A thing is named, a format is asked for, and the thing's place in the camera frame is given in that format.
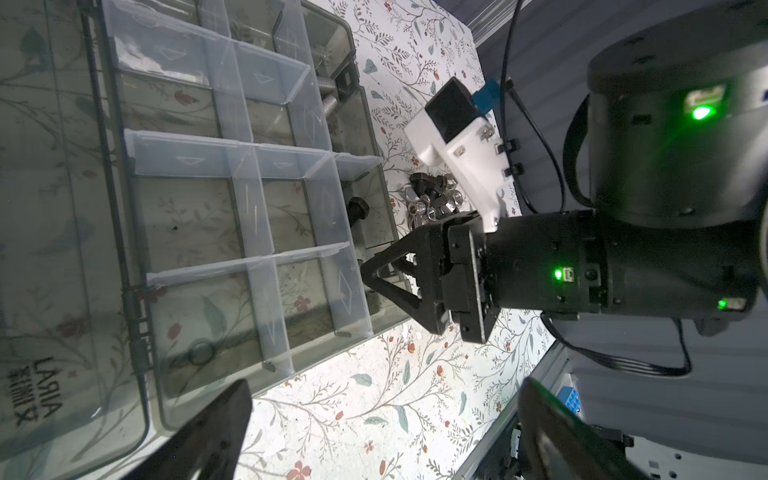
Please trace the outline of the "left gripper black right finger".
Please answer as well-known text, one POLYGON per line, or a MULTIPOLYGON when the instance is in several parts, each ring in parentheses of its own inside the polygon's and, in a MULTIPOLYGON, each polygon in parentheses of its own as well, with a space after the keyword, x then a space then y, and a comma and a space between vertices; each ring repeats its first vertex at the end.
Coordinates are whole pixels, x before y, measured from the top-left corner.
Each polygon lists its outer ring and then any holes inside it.
POLYGON ((525 479, 647 477, 533 378, 519 390, 518 418, 525 479))

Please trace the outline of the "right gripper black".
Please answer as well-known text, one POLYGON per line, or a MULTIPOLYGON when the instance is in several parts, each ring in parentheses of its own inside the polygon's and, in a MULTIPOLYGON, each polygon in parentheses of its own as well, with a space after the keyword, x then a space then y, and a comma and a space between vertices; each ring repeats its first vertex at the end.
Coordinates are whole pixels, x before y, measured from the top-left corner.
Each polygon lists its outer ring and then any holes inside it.
POLYGON ((503 309, 575 320, 606 305, 606 247, 591 210, 503 218, 493 233, 472 218, 448 227, 446 243, 441 223, 423 225, 360 269, 366 286, 430 334, 447 329, 447 307, 463 340, 477 344, 489 340, 503 309), (412 277, 421 295, 382 277, 386 266, 412 277))

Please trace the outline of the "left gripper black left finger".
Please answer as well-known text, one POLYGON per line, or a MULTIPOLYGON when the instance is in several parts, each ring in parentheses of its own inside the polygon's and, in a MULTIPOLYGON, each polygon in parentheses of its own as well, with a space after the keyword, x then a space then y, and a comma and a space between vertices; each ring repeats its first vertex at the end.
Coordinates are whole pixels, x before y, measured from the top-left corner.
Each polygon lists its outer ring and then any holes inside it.
POLYGON ((245 380, 228 386, 127 479, 232 479, 252 413, 245 380))

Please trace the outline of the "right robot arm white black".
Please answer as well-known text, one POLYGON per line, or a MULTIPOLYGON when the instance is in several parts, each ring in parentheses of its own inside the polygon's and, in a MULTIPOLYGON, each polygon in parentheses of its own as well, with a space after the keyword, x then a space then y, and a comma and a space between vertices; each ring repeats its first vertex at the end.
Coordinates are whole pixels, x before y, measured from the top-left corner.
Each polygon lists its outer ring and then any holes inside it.
POLYGON ((578 208, 510 217, 509 146, 480 93, 446 82, 406 128, 472 204, 361 268, 433 334, 486 342, 503 308, 545 324, 581 314, 745 317, 767 288, 767 5, 723 1, 596 55, 563 146, 578 208))

